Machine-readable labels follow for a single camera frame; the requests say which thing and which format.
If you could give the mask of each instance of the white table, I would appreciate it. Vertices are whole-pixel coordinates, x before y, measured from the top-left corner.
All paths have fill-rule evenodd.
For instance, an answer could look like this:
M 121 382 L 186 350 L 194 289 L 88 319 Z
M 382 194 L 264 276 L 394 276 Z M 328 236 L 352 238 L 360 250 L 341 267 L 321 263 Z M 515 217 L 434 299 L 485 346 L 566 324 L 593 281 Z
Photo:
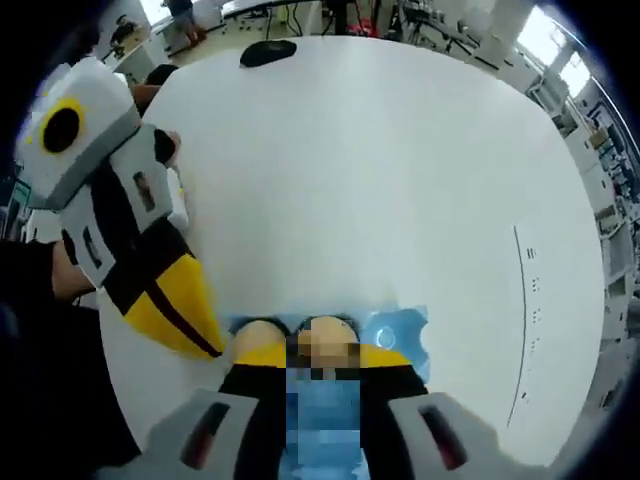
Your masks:
M 295 41 L 295 56 L 257 69 L 239 68 L 241 50 L 182 68 L 145 116 L 182 135 L 188 241 L 218 310 L 426 304 L 429 387 L 492 424 L 515 458 L 549 464 L 589 389 L 604 288 L 591 207 L 553 123 L 444 55 L 354 37 Z M 544 300 L 522 375 L 514 225 L 535 238 L 526 242 Z M 103 306 L 107 362 L 144 444 L 221 372 L 135 334 L 113 310 Z
M 171 63 L 161 39 L 156 35 L 140 42 L 124 57 L 116 59 L 111 55 L 106 61 L 114 72 L 124 73 L 133 83 L 143 83 L 157 66 Z

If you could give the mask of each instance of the yellow stripe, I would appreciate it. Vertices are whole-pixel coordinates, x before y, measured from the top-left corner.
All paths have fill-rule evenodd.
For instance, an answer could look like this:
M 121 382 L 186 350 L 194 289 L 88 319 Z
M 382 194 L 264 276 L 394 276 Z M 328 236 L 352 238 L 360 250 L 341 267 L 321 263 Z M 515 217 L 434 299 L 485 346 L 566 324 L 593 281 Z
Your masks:
M 207 353 L 160 313 L 146 293 L 138 298 L 124 318 L 137 331 L 171 350 L 211 360 Z
M 285 344 L 280 342 L 253 350 L 240 357 L 235 363 L 257 367 L 285 368 L 287 366 L 286 356 Z M 360 345 L 361 368 L 399 367 L 403 365 L 410 365 L 410 363 L 401 353 L 385 350 L 375 345 Z
M 183 255 L 157 280 L 173 308 L 218 352 L 224 340 L 215 313 L 207 301 L 202 265 L 191 255 Z
M 385 350 L 376 345 L 360 345 L 360 366 L 362 368 L 399 367 L 410 365 L 404 355 L 393 350 Z
M 287 366 L 285 344 L 284 342 L 278 342 L 252 350 L 236 360 L 235 363 L 256 367 L 285 368 Z

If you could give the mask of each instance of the window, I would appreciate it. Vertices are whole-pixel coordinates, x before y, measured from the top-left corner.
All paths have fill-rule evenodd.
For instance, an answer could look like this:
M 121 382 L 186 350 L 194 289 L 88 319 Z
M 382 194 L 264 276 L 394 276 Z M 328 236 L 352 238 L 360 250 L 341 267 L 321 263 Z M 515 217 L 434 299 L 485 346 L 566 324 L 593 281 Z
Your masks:
M 518 43 L 545 67 L 553 63 L 566 42 L 562 30 L 539 7 L 533 7 L 518 36 Z
M 580 58 L 580 55 L 574 52 L 569 59 L 569 63 L 567 63 L 560 72 L 560 78 L 564 80 L 569 87 L 569 95 L 575 98 L 587 84 L 591 78 L 591 74 Z

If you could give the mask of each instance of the blue cloth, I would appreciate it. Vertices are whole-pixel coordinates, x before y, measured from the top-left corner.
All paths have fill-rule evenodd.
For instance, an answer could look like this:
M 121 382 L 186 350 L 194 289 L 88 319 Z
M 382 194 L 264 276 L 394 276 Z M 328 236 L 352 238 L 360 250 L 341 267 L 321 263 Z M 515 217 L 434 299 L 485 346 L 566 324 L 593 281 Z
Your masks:
M 278 314 L 282 324 L 295 331 L 302 322 L 311 316 L 331 315 L 331 312 L 307 312 L 305 314 Z M 354 320 L 359 330 L 360 343 L 377 345 L 385 350 L 402 353 L 425 383 L 429 382 L 429 354 L 422 348 L 420 333 L 429 321 L 428 308 L 389 307 L 386 310 L 347 310 L 340 312 Z M 221 314 L 230 326 L 237 331 L 247 320 L 246 316 Z
M 360 447 L 360 382 L 311 380 L 287 369 L 287 439 L 279 478 L 365 480 Z

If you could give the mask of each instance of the computer mouse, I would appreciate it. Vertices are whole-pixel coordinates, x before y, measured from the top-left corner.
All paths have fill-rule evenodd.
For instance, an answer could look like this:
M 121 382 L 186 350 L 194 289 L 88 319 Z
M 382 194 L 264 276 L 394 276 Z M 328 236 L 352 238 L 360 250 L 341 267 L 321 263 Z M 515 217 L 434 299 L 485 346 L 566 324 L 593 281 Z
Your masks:
M 242 56 L 240 64 L 245 67 L 259 67 L 267 63 L 282 60 L 296 53 L 298 46 L 287 40 L 265 40 L 249 45 Z

